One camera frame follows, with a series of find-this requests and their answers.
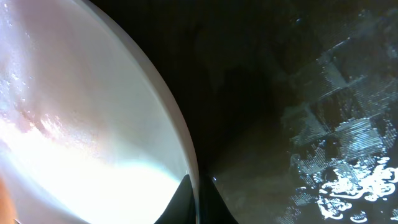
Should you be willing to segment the pink plate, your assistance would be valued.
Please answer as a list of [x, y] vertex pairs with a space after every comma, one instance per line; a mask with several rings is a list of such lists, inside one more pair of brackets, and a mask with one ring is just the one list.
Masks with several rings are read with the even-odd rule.
[[89, 1], [1, 1], [1, 178], [16, 223], [155, 223], [198, 165], [173, 94]]

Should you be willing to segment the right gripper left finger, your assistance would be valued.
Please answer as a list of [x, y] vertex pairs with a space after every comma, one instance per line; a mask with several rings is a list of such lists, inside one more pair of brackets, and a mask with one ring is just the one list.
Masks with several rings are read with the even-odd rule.
[[196, 224], [196, 208], [189, 175], [185, 175], [155, 224]]

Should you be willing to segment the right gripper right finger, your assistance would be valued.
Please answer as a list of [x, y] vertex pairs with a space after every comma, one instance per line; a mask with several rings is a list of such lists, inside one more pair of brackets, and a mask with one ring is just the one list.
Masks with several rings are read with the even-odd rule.
[[201, 224], [238, 224], [209, 176], [200, 177]]

